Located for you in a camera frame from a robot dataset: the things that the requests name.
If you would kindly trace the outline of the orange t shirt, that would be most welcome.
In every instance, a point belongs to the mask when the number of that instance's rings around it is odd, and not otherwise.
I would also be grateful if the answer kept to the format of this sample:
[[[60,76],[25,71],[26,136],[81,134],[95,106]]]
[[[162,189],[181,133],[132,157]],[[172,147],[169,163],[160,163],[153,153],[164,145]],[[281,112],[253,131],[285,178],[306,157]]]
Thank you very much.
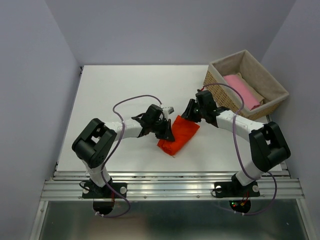
[[[160,139],[157,146],[170,156],[176,155],[197,133],[200,126],[178,115],[172,125],[174,141]]]

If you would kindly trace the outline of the wicker basket with liner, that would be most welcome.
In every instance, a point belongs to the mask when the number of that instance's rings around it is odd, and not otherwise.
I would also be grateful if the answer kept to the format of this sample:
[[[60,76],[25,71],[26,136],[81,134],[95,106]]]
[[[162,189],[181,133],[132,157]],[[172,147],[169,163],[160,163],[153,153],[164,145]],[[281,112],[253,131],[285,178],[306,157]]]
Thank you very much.
[[[242,50],[208,65],[203,85],[218,105],[233,112],[242,105],[240,115],[257,120],[270,115],[289,97],[289,92],[248,50]]]

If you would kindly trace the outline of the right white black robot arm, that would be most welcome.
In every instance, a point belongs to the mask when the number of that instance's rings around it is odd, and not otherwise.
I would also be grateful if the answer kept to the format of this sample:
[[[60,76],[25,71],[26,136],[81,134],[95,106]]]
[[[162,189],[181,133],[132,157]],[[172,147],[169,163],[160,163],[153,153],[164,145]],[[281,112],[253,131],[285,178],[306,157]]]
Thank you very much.
[[[194,123],[205,120],[216,128],[232,132],[235,147],[238,146],[237,136],[249,143],[251,160],[247,164],[239,162],[241,170],[230,182],[231,192],[235,195],[242,195],[248,190],[249,184],[291,156],[277,123],[271,121],[263,124],[239,116],[227,107],[218,107],[208,90],[196,93],[181,117]]]

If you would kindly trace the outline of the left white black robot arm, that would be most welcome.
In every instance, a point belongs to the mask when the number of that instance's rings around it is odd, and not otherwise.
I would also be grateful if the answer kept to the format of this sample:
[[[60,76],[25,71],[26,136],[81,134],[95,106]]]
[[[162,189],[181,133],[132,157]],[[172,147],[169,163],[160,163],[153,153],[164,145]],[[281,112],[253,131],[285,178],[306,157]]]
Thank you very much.
[[[98,118],[92,119],[80,135],[75,139],[71,149],[83,162],[89,173],[92,187],[85,187],[87,191],[94,190],[100,197],[111,193],[111,176],[104,166],[114,142],[120,143],[127,138],[141,138],[153,133],[159,140],[175,141],[171,129],[169,115],[174,112],[172,106],[157,106],[152,104],[146,112],[133,116],[121,122],[102,122]]]

